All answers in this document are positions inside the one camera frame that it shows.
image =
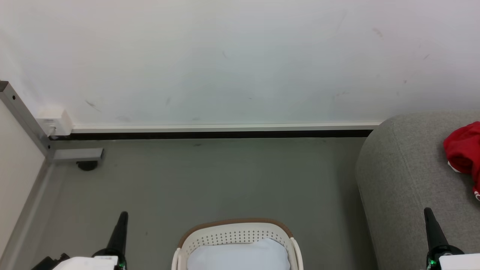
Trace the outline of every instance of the basket rim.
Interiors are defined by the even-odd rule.
[[[209,223],[203,223],[200,225],[197,225],[191,229],[189,229],[180,239],[180,242],[178,244],[178,248],[182,248],[183,243],[187,238],[190,236],[190,234],[201,230],[205,228],[210,228],[210,227],[215,227],[215,226],[220,226],[220,225],[229,225],[229,224],[235,224],[235,223],[270,223],[273,225],[277,225],[280,227],[285,233],[288,235],[289,238],[293,237],[292,232],[290,229],[283,223],[273,220],[273,219],[265,219],[265,218],[246,218],[246,219],[231,219],[231,220],[222,220],[222,221],[214,221],[214,222],[209,222]]]

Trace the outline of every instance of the red cloth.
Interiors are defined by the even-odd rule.
[[[474,122],[451,133],[444,141],[450,165],[472,175],[473,193],[480,200],[480,122]]]

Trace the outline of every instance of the white basket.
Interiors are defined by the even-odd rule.
[[[202,245],[249,244],[264,238],[280,243],[288,254],[290,270],[303,270],[300,247],[290,230],[270,219],[237,219],[198,225],[180,240],[173,255],[172,270],[187,270],[188,256]]]

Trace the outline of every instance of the black caster wheel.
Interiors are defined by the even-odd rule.
[[[78,168],[82,171],[93,171],[98,166],[98,161],[77,161]]]

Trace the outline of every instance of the white skirting trim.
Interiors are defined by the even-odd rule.
[[[226,131],[311,131],[374,129],[381,122],[240,124],[240,125],[74,125],[72,133],[150,133],[150,132],[226,132]]]

